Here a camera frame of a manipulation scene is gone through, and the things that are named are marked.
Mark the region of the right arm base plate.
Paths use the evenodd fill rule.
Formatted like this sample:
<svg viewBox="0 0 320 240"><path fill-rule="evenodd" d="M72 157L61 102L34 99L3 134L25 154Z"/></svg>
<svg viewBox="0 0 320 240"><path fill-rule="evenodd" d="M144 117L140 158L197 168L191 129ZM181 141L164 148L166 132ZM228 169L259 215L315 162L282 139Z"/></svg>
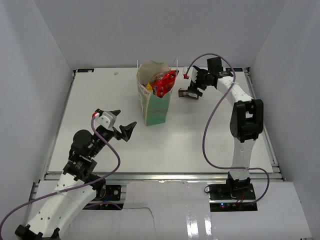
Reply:
<svg viewBox="0 0 320 240"><path fill-rule="evenodd" d="M203 189L209 197L211 213L227 212L256 212L257 204L254 187L252 184L246 190L230 193L226 184L209 184Z"/></svg>

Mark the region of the red cookie snack bag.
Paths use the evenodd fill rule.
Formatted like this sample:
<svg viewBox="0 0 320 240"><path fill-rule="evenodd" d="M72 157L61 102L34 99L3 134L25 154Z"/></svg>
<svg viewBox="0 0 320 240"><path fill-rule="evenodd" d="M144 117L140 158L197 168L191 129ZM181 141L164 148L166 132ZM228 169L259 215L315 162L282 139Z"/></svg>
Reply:
<svg viewBox="0 0 320 240"><path fill-rule="evenodd" d="M178 71L176 70L157 74L154 79L149 81L152 86L152 93L159 98L163 98L174 87L177 74Z"/></svg>

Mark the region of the yellow bar wrapper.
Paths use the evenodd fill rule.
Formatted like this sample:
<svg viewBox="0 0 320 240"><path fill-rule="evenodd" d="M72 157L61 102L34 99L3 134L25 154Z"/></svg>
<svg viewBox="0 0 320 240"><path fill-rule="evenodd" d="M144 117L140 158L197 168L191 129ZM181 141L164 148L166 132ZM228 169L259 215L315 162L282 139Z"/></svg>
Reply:
<svg viewBox="0 0 320 240"><path fill-rule="evenodd" d="M150 83L148 83L148 84L146 85L146 89L147 89L148 91L150 91L150 92L153 91L152 85L151 85Z"/></svg>

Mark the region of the green white paper bag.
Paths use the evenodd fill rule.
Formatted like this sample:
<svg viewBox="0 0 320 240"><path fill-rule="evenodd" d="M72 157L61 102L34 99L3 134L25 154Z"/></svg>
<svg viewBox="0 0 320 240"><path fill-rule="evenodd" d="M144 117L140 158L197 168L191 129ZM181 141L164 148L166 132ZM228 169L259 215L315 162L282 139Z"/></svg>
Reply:
<svg viewBox="0 0 320 240"><path fill-rule="evenodd" d="M179 74L177 59L173 61L172 66L169 66L165 62L156 62L153 60L137 62L137 90L141 112L144 118L144 124L146 126L153 126L166 122L174 87L167 94L165 94L164 97L160 98L154 95L152 91L148 91L146 89L146 85L149 83L149 81L153 80L156 75L167 71L177 71L177 79Z"/></svg>

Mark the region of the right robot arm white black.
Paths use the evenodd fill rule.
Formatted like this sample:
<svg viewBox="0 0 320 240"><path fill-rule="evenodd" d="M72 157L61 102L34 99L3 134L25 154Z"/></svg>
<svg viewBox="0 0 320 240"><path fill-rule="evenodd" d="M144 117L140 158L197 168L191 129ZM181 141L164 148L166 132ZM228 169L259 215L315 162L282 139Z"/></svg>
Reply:
<svg viewBox="0 0 320 240"><path fill-rule="evenodd" d="M251 179L250 163L253 147L264 129L264 103L254 99L236 84L236 71L233 67L224 70L224 58L207 54L207 68L193 62L184 71L184 79L190 80L188 93L201 97L207 87L214 87L222 93L218 105L227 100L232 106L229 129L234 140L232 165L227 168L226 195L236 200L249 190Z"/></svg>

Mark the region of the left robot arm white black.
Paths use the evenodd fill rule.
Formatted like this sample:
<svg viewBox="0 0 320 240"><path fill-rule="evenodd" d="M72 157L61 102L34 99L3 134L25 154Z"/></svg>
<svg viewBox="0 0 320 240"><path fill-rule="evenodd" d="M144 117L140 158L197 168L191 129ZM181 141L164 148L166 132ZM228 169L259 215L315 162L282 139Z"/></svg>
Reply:
<svg viewBox="0 0 320 240"><path fill-rule="evenodd" d="M128 142L136 122L114 127L120 110L97 109L91 123L92 131L81 129L72 139L68 161L52 193L44 196L44 205L26 225L19 225L15 235L20 240L60 240L80 211L94 199L105 196L106 180L93 173L94 158L111 139Z"/></svg>

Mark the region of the brown bar wrapper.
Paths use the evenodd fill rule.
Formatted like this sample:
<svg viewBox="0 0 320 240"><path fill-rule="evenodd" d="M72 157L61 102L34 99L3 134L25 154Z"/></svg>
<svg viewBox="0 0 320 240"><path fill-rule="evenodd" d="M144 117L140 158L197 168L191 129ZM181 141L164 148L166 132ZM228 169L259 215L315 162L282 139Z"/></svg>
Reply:
<svg viewBox="0 0 320 240"><path fill-rule="evenodd" d="M196 92L192 92L190 90L187 90L187 89L183 89L183 88L180 88L178 90L178 97L179 98L190 98L190 99L194 99L194 100L198 100L199 99L199 95L196 93Z"/></svg>

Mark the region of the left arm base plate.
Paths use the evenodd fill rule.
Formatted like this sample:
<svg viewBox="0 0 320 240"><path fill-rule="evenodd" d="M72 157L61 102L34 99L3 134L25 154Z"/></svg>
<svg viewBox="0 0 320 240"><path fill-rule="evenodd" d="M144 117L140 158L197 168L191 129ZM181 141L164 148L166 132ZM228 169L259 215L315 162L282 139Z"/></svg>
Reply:
<svg viewBox="0 0 320 240"><path fill-rule="evenodd" d="M102 189L97 191L95 200L101 202L119 201L121 199L121 192L121 185L104 185Z"/></svg>

